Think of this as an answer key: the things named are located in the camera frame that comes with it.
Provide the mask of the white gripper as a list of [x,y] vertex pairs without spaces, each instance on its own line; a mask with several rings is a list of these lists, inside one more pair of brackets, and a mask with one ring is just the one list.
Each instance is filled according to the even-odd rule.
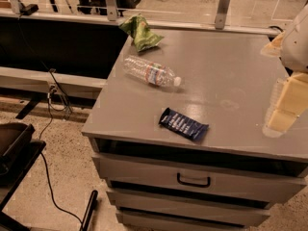
[[269,57],[281,55],[282,64],[294,71],[287,79],[276,81],[265,116],[263,133],[267,137],[280,137],[308,109],[308,5],[285,33],[280,33],[261,49],[261,54]]

